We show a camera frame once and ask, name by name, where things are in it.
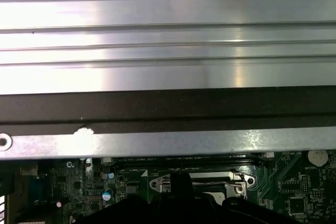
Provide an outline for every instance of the metal panel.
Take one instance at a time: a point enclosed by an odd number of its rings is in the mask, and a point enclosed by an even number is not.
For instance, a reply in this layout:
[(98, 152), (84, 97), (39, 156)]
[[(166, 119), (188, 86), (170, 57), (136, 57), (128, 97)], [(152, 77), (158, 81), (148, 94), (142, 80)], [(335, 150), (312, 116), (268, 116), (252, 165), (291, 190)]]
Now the metal panel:
[(336, 85), (336, 0), (0, 0), (0, 94)]
[(318, 127), (224, 132), (16, 136), (13, 137), (11, 148), (0, 152), (0, 159), (326, 150), (336, 148), (335, 132), (335, 127)]

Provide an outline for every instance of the microchip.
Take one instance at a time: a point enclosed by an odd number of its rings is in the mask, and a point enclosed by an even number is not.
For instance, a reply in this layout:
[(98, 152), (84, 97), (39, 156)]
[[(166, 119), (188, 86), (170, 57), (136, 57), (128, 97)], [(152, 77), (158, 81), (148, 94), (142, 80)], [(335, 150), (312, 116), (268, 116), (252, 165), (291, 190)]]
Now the microchip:
[(103, 167), (103, 173), (105, 174), (109, 174), (109, 173), (113, 173), (114, 169), (111, 166), (104, 166)]
[(64, 183), (66, 181), (66, 177), (65, 176), (57, 176), (57, 182), (58, 183)]
[(77, 202), (76, 203), (76, 209), (82, 209), (82, 203)]
[(289, 198), (289, 212), (292, 215), (304, 214), (306, 204), (304, 198)]
[(281, 183), (282, 193), (295, 193), (297, 191), (301, 191), (300, 181), (287, 181)]
[(94, 166), (98, 166), (98, 165), (100, 165), (100, 164), (101, 164), (101, 162), (100, 162), (100, 158), (93, 158), (93, 159), (92, 159), (92, 164), (93, 164)]
[(108, 179), (107, 174), (105, 174), (105, 173), (101, 173), (101, 174), (100, 174), (100, 178), (101, 178), (102, 180)]
[(81, 182), (77, 181), (77, 182), (74, 182), (73, 184), (74, 184), (74, 185), (73, 185), (73, 186), (74, 186), (74, 187), (73, 187), (74, 189), (80, 189), (80, 187), (81, 187)]
[(136, 194), (137, 192), (137, 185), (126, 185), (126, 194)]
[(319, 171), (314, 170), (314, 172), (310, 172), (309, 174), (310, 174), (310, 187), (319, 188), (321, 186)]
[(98, 204), (98, 203), (92, 203), (92, 204), (90, 205), (90, 209), (91, 209), (92, 211), (99, 211), (99, 204)]

